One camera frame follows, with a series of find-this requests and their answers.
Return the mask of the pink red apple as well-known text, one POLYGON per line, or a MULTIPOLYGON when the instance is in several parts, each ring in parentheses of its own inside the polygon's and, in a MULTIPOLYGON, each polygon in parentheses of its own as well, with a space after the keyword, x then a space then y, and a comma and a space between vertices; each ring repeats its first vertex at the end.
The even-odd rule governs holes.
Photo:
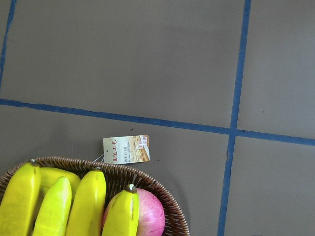
MULTIPOLYGON (((165 227, 164 209, 157 197, 147 190, 137 188, 140 203, 140 214, 136 236, 160 236, 165 227)), ((107 217, 108 204, 104 217, 103 226, 107 217)))

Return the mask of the paper price tag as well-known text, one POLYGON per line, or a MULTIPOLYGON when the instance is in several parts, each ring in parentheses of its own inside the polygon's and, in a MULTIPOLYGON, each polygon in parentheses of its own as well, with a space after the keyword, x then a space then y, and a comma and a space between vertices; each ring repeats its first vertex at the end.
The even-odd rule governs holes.
POLYGON ((103 138, 103 161, 130 164, 150 161, 149 136, 133 135, 103 138))

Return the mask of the yellow banana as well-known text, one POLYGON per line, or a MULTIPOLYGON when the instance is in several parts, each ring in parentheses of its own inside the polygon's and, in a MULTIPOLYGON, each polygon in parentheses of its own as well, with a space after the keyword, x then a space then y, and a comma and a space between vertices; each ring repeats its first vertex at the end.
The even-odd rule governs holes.
POLYGON ((27 162, 10 179, 0 205, 0 234, 28 236, 39 196, 39 166, 27 162))
POLYGON ((99 236, 104 212, 106 181, 101 170, 81 179, 70 211, 67 236, 99 236))
POLYGON ((129 184, 110 201, 102 235, 135 236, 139 214, 139 195, 134 184, 129 184))
POLYGON ((64 236, 72 200, 71 185, 59 177, 41 203, 33 230, 34 236, 64 236))

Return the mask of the brown wicker basket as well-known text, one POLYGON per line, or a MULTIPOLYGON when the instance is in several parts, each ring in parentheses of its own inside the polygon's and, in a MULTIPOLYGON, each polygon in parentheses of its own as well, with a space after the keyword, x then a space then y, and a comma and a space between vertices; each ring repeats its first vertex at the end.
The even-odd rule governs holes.
MULTIPOLYGON (((71 159, 64 157, 40 157, 24 161, 11 169, 7 170, 0 178, 0 203, 4 197, 5 190, 14 173, 25 163, 32 162, 39 166, 41 173, 41 182, 39 189, 39 196, 33 216, 33 225, 29 236, 33 236, 35 221, 48 189, 54 184, 59 177, 68 178, 71 190, 72 200, 70 211, 74 202, 75 194, 81 179, 89 171, 101 170, 106 181, 106 196, 104 204, 104 212, 110 200, 119 192, 125 189, 129 184, 134 184, 136 188, 141 188, 154 194, 160 200, 165 215, 165 227, 161 236, 187 236, 189 235, 189 228, 185 216, 174 197, 169 193, 165 187, 148 174, 139 171, 135 168, 94 163, 87 160, 71 159)), ((101 224, 101 233, 103 229, 103 217, 101 224)))

